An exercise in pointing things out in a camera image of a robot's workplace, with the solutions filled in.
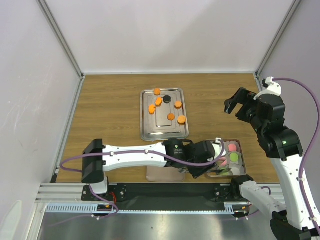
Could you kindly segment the pink sandwich cookie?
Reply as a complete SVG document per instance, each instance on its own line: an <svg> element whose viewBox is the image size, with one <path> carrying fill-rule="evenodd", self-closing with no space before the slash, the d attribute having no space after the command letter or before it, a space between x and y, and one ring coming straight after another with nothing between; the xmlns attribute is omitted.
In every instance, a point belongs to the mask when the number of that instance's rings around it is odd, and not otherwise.
<svg viewBox="0 0 320 240"><path fill-rule="evenodd" d="M237 151L237 146L233 143L228 145L228 151L229 152L236 152Z"/></svg>

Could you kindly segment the green round cookie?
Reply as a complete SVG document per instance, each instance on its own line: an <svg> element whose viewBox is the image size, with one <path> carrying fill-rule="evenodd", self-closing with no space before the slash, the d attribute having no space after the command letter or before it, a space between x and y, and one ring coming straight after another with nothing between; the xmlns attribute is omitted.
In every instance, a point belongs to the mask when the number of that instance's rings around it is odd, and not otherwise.
<svg viewBox="0 0 320 240"><path fill-rule="evenodd" d="M235 162L238 162L239 159L240 159L238 153L236 153L236 152L230 153L229 158L230 158L230 161L231 161L231 162L234 162L234 163L235 163Z"/></svg>
<svg viewBox="0 0 320 240"><path fill-rule="evenodd" d="M230 172L231 172L230 169L224 169L219 174L221 176L228 176L230 174Z"/></svg>

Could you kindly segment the rose gold tin lid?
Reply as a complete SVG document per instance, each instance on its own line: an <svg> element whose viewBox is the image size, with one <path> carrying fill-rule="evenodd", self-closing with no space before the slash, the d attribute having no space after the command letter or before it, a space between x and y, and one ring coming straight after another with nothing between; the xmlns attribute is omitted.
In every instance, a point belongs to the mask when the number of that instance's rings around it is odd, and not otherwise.
<svg viewBox="0 0 320 240"><path fill-rule="evenodd" d="M154 183L180 183L185 180L185 174L173 167L146 167L146 180Z"/></svg>

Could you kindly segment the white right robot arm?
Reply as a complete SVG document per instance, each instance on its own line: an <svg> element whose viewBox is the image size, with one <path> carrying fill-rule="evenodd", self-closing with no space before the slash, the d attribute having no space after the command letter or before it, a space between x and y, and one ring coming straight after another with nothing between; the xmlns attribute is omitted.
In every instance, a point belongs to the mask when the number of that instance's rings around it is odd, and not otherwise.
<svg viewBox="0 0 320 240"><path fill-rule="evenodd" d="M265 78L259 93L239 88L224 102L224 111L231 114L242 105L235 116L255 131L259 146L277 173L285 203L279 203L249 175L232 179L230 195L236 201L252 203L269 220L276 239L311 240L320 235L320 211L305 173L310 150L303 150L298 134L285 126L286 105L279 81Z"/></svg>

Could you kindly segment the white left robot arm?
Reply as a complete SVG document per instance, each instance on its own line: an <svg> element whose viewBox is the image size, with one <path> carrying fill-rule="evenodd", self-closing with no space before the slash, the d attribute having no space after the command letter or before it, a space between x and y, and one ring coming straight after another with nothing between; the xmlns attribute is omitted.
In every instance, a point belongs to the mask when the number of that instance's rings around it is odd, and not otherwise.
<svg viewBox="0 0 320 240"><path fill-rule="evenodd" d="M216 166L226 155L225 143L217 138L194 143L188 139L170 138L150 145L119 147L93 140L82 156L81 181L92 187L98 200L109 197L109 180L105 173L131 167L172 167L186 170L194 179Z"/></svg>

